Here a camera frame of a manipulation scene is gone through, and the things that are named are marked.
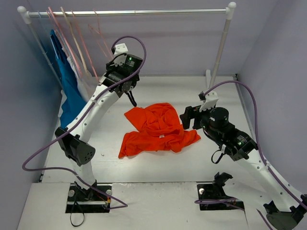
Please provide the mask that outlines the orange t shirt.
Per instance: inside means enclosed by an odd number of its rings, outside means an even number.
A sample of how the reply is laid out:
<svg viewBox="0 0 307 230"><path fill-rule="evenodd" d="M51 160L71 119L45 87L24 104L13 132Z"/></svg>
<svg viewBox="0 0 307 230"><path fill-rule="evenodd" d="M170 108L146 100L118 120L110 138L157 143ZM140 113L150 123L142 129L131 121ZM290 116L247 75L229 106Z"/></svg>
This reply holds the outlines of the orange t shirt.
<svg viewBox="0 0 307 230"><path fill-rule="evenodd" d="M118 158L132 157L143 151L181 152L201 139L196 130L186 131L175 108L169 103L134 107L124 116L136 131L123 137Z"/></svg>

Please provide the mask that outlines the pink wire hanger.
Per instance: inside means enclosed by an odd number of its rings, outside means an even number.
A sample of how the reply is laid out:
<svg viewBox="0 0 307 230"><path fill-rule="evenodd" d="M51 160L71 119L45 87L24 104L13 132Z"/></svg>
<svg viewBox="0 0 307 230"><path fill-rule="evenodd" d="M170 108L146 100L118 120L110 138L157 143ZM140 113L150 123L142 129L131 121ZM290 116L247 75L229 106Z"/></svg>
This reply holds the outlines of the pink wire hanger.
<svg viewBox="0 0 307 230"><path fill-rule="evenodd" d="M88 24L89 31L92 34L93 38L95 39L96 43L98 44L98 47L100 48L100 50L103 52L103 54L107 58L107 60L111 61L111 59L113 58L113 55L111 54L111 51L102 33L98 13L95 10L93 10L93 12L96 17L96 27L94 27L91 24Z"/></svg>

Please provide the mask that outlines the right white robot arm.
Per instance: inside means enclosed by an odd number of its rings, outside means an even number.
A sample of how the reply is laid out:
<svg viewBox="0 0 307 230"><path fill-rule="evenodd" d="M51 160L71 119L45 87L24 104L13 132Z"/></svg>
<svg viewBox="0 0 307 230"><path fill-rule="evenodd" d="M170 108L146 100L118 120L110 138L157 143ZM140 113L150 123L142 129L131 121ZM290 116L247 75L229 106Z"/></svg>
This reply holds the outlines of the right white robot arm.
<svg viewBox="0 0 307 230"><path fill-rule="evenodd" d="M229 156L243 167L263 188L252 188L226 172L217 173L212 191L217 197L232 197L253 206L265 220L277 230L293 230L307 214L307 196L293 188L269 164L260 152L260 146L247 133L229 122L229 112L215 107L201 110L200 106L188 106L180 115L184 129L202 129L213 141L222 156Z"/></svg>

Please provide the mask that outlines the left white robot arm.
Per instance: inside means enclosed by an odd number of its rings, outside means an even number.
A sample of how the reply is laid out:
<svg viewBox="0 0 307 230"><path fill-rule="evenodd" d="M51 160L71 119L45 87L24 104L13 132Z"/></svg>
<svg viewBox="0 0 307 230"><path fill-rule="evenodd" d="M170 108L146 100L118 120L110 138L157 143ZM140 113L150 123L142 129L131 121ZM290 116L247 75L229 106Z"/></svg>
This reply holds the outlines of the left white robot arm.
<svg viewBox="0 0 307 230"><path fill-rule="evenodd" d="M115 65L114 61L108 63L106 73L85 107L70 124L65 128L58 127L55 131L60 148L71 161L78 176L78 194L85 201L94 199L96 195L97 182L91 164L95 148L88 143L94 128L122 95L127 95L133 106L137 105L131 91L140 79L138 69L143 59L131 54L117 57L124 58L124 63L119 66Z"/></svg>

